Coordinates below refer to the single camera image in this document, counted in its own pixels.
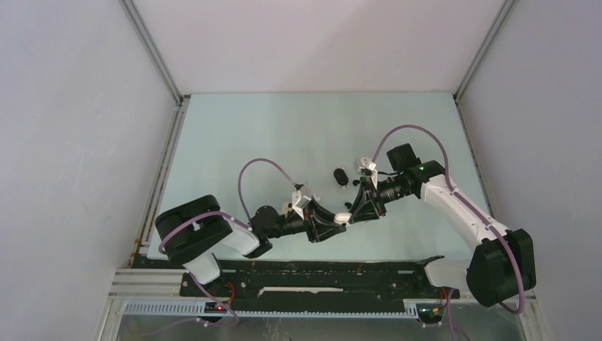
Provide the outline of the white earbud charging case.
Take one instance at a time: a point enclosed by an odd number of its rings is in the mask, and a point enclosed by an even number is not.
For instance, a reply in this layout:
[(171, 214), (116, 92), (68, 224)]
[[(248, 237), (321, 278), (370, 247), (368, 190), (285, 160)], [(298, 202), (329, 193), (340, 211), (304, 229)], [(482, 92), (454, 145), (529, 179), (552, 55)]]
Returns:
[(348, 224), (351, 219), (352, 214), (350, 212), (340, 212), (336, 213), (333, 217), (333, 222), (336, 224)]

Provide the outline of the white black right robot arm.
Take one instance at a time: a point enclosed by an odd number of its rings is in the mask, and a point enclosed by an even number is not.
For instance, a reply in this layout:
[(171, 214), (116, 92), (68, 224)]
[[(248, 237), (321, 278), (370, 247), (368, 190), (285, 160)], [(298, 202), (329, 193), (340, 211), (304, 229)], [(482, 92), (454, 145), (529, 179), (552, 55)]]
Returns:
[(414, 195), (438, 211), (472, 252), (470, 261), (433, 256), (419, 263), (413, 288), (423, 297), (441, 287), (470, 293), (491, 307), (517, 296), (519, 304), (537, 284), (534, 243), (523, 229), (511, 230), (477, 207), (447, 177), (437, 161), (422, 162), (410, 144), (387, 152), (395, 172), (378, 180), (375, 163), (361, 158), (359, 193), (348, 212), (334, 221), (350, 225), (385, 217), (386, 204)]

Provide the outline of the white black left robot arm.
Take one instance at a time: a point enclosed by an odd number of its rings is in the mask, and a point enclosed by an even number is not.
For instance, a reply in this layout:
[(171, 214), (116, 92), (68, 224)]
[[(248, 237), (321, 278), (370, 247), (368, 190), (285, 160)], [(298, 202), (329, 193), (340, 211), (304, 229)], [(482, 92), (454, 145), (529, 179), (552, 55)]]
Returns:
[(305, 234), (312, 243), (322, 242), (345, 232), (350, 221), (350, 213), (334, 214), (310, 200), (286, 214), (262, 206), (244, 223), (222, 211), (213, 195), (205, 195), (160, 214), (155, 228), (160, 236), (158, 251), (171, 264), (184, 267), (206, 295), (215, 296), (224, 287), (215, 246), (223, 244), (255, 259), (272, 249), (272, 239)]

